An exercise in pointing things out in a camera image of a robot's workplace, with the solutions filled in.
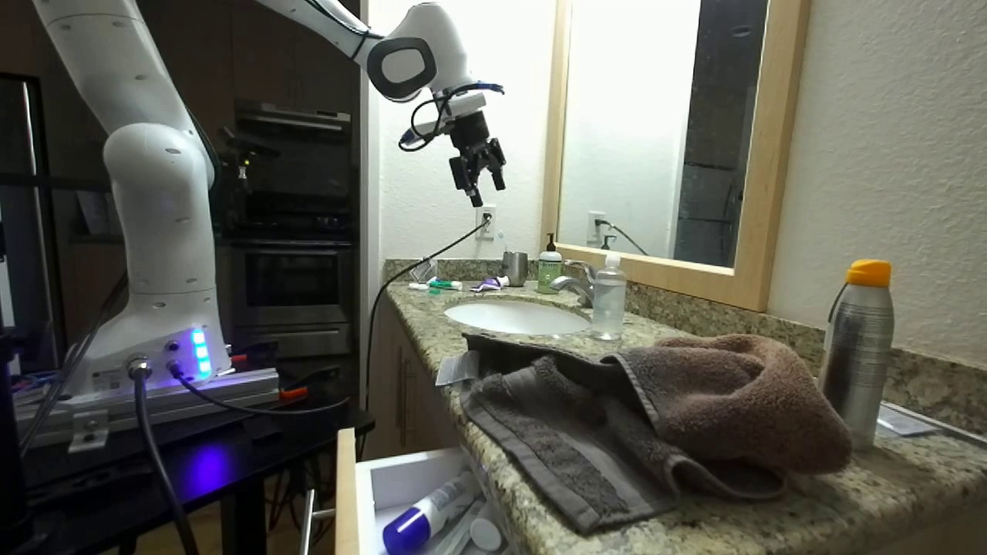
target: bottle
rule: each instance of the bottle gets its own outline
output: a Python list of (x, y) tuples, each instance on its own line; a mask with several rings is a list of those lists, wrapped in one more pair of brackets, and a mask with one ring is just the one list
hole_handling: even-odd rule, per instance
[(468, 472), (452, 478), (428, 498), (418, 501), (408, 511), (384, 528), (388, 555), (419, 555), (454, 519), (460, 519), (478, 498)]
[(856, 450), (873, 444), (876, 412), (892, 362), (892, 263), (857, 260), (829, 309), (820, 390), (843, 417)]
[(604, 267), (593, 281), (593, 335), (617, 343), (622, 333), (628, 279), (621, 253), (608, 253)]
[(557, 249), (557, 235), (551, 235), (547, 249), (536, 256), (536, 292), (554, 297), (554, 281), (562, 276), (562, 253)]

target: towel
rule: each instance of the towel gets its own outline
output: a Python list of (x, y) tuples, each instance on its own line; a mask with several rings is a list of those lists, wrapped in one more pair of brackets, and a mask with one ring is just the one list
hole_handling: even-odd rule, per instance
[(801, 357), (764, 335), (681, 335), (602, 362), (465, 343), (483, 357), (468, 421), (580, 534), (670, 511), (686, 492), (779, 501), (791, 472), (852, 457)]

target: wall mirror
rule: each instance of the wall mirror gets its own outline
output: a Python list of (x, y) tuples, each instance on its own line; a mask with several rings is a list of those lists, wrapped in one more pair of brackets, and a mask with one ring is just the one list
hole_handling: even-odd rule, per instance
[(764, 309), (808, 0), (558, 4), (547, 230)]

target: cup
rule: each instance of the cup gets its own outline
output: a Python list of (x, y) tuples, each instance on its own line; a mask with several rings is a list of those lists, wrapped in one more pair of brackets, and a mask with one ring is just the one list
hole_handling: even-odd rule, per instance
[(524, 286), (528, 281), (528, 253), (502, 253), (502, 276), (510, 286)]

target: black stand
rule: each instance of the black stand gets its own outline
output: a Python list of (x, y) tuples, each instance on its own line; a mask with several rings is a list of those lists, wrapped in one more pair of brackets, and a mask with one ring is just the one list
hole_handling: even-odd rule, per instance
[(22, 468), (22, 442), (9, 393), (9, 362), (20, 352), (20, 338), (0, 335), (0, 551), (34, 551), (34, 519), (28, 511), (28, 487)]

